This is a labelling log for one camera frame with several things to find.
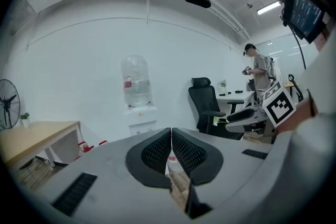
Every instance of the white wall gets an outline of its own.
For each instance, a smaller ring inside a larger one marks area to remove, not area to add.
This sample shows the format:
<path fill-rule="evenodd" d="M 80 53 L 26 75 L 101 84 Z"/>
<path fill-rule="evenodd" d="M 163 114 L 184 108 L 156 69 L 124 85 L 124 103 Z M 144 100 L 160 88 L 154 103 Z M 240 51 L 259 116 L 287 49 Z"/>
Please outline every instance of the white wall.
<path fill-rule="evenodd" d="M 90 145 L 129 136 L 120 71 L 128 55 L 148 62 L 157 128 L 196 129 L 192 77 L 246 89 L 248 59 L 236 34 L 183 0 L 151 0 L 148 25 L 145 0 L 64 0 L 13 40 L 3 77 L 16 85 L 22 113 L 32 121 L 79 120 Z"/>
<path fill-rule="evenodd" d="M 257 45 L 285 35 L 292 34 L 290 28 L 288 26 L 283 26 L 281 19 L 278 19 L 279 22 L 277 22 L 276 25 L 267 28 L 260 28 L 260 31 L 254 33 L 248 41 L 242 42 L 241 45 L 245 46 L 248 43 Z"/>
<path fill-rule="evenodd" d="M 2 72 L 11 51 L 12 43 L 13 36 L 9 34 L 6 22 L 3 22 L 0 26 L 0 78 L 2 78 Z"/>

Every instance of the white desk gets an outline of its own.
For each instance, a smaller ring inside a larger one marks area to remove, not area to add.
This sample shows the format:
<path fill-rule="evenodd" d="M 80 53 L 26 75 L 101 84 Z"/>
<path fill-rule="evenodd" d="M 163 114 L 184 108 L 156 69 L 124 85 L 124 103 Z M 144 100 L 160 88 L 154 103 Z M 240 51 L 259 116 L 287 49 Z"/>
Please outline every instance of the white desk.
<path fill-rule="evenodd" d="M 77 131 L 81 137 L 78 121 L 33 122 L 29 128 L 15 127 L 0 134 L 0 152 L 8 168 L 20 168 L 36 154 L 45 150 L 50 164 L 55 166 L 49 146 L 62 137 Z"/>
<path fill-rule="evenodd" d="M 229 95 L 225 95 L 225 96 L 217 96 L 216 97 L 217 102 L 221 103 L 221 102 L 232 102 L 232 101 L 243 101 L 244 104 L 238 104 L 236 107 L 236 112 L 245 108 L 248 104 L 252 103 L 253 105 L 253 99 L 254 99 L 254 92 L 248 92 L 248 91 L 244 91 L 242 93 L 231 93 Z"/>

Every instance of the chair headrest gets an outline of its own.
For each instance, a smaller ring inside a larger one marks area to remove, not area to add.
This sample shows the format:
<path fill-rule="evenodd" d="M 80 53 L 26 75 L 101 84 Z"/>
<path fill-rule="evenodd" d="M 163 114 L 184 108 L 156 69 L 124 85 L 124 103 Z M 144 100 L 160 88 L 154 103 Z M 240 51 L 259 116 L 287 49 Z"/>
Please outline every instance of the chair headrest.
<path fill-rule="evenodd" d="M 210 86 L 211 81 L 208 78 L 192 78 L 194 88 L 203 88 Z"/>

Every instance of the black hair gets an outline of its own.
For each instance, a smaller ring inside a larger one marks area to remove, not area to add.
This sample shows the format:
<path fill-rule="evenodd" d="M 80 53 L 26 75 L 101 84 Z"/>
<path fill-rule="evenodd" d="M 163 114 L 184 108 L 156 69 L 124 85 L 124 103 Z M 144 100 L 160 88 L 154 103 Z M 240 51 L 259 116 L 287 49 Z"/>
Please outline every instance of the black hair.
<path fill-rule="evenodd" d="M 245 56 L 247 50 L 250 49 L 250 48 L 255 49 L 255 50 L 257 49 L 256 46 L 254 46 L 254 45 L 251 44 L 251 43 L 246 44 L 245 49 L 244 49 L 244 56 Z"/>

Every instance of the wooden desk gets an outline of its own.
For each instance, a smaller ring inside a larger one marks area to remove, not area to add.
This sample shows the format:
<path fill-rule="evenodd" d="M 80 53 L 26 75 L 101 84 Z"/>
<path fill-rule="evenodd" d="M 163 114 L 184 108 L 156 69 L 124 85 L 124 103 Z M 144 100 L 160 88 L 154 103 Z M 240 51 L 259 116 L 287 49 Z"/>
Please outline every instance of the wooden desk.
<path fill-rule="evenodd" d="M 285 86 L 286 88 L 289 88 L 289 93 L 290 93 L 290 96 L 293 98 L 293 87 L 294 84 L 293 83 L 288 83 L 288 84 L 284 84 L 283 86 Z"/>
<path fill-rule="evenodd" d="M 20 168 L 43 150 L 52 166 L 54 158 L 50 146 L 62 137 L 77 131 L 81 136 L 79 122 L 32 122 L 29 128 L 15 127 L 0 133 L 0 153 L 9 168 Z"/>

